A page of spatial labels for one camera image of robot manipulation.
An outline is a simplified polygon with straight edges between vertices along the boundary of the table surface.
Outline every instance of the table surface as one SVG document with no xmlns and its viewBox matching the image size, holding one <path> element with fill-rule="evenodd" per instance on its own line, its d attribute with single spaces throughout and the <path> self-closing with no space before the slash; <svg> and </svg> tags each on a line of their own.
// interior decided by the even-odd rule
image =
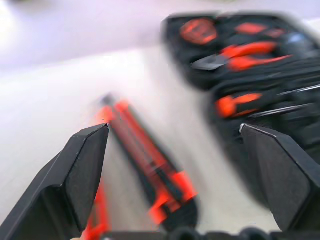
<svg viewBox="0 0 320 240">
<path fill-rule="evenodd" d="M 315 33 L 319 21 L 310 24 Z M 252 198 L 206 123 L 208 93 L 192 88 L 163 45 L 42 65 L 0 78 L 0 224 L 39 170 L 68 139 L 94 123 L 108 93 L 127 98 L 186 170 L 198 192 L 198 230 L 277 230 Z M 112 134 L 103 181 L 112 229 L 156 230 L 133 171 Z"/>
</svg>

